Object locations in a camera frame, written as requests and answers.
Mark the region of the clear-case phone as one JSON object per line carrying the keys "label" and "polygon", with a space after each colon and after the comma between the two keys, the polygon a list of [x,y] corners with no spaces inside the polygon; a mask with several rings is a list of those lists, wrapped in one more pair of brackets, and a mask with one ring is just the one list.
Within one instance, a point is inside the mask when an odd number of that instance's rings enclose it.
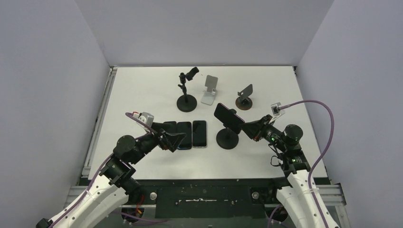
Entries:
{"label": "clear-case phone", "polygon": [[194,148],[207,147],[207,122],[195,120],[192,123],[192,146]]}

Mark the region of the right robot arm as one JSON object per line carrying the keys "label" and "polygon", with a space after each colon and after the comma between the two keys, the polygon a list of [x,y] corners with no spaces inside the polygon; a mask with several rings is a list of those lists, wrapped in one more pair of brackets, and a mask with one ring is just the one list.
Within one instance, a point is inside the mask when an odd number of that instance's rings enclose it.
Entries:
{"label": "right robot arm", "polygon": [[240,124],[240,129],[253,141],[264,139],[273,147],[288,185],[269,187],[267,196],[283,206],[297,228],[339,227],[314,184],[312,168],[299,143],[303,130],[298,125],[289,124],[280,131],[274,126],[274,118],[266,115],[260,120]]}

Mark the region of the red-edged black phone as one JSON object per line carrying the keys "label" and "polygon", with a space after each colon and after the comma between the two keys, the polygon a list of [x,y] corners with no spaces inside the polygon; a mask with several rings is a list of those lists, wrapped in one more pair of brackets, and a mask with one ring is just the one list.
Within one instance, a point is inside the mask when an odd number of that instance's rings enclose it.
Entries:
{"label": "red-edged black phone", "polygon": [[233,112],[222,103],[218,103],[214,111],[214,116],[226,127],[231,129],[234,133],[241,132],[240,125],[245,123],[236,112]]}

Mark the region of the black smartphone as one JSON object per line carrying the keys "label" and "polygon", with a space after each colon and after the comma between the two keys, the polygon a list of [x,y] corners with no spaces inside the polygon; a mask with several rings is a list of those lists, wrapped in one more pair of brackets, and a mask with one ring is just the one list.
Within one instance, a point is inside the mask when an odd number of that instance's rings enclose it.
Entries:
{"label": "black smartphone", "polygon": [[189,150],[192,148],[192,123],[191,122],[178,122],[177,133],[185,133],[185,138],[178,146],[179,150]]}

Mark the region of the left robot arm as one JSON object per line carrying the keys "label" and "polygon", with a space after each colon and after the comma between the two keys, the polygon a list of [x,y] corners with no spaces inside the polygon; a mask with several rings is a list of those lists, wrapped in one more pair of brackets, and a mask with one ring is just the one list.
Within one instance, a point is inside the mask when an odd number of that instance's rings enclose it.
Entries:
{"label": "left robot arm", "polygon": [[38,228],[93,228],[112,211],[141,200],[141,185],[132,177],[137,164],[155,147],[174,152],[185,133],[147,133],[138,138],[120,137],[113,153],[100,165],[87,188],[52,218],[43,218]]}

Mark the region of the black pole phone stand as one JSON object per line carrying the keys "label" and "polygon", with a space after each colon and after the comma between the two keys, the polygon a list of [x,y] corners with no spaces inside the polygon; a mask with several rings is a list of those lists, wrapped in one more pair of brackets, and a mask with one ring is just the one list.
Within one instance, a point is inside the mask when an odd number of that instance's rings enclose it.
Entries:
{"label": "black pole phone stand", "polygon": [[189,113],[197,107],[196,98],[187,93],[187,87],[185,85],[187,81],[193,80],[197,73],[199,73],[199,69],[193,67],[188,73],[185,74],[182,72],[179,75],[180,84],[178,84],[178,87],[182,90],[183,95],[177,99],[176,105],[182,112]]}
{"label": "black pole phone stand", "polygon": [[238,134],[235,133],[229,126],[228,121],[226,121],[226,114],[223,109],[216,108],[214,116],[222,122],[224,128],[218,131],[216,135],[217,144],[226,150],[234,149],[239,143]]}

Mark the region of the white folding phone stand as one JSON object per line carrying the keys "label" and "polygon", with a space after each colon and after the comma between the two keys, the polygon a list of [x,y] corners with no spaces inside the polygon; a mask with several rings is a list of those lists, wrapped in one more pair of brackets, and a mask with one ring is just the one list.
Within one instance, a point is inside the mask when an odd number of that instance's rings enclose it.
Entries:
{"label": "white folding phone stand", "polygon": [[205,80],[206,89],[201,98],[201,102],[205,105],[213,105],[217,93],[218,78],[215,76],[207,75]]}

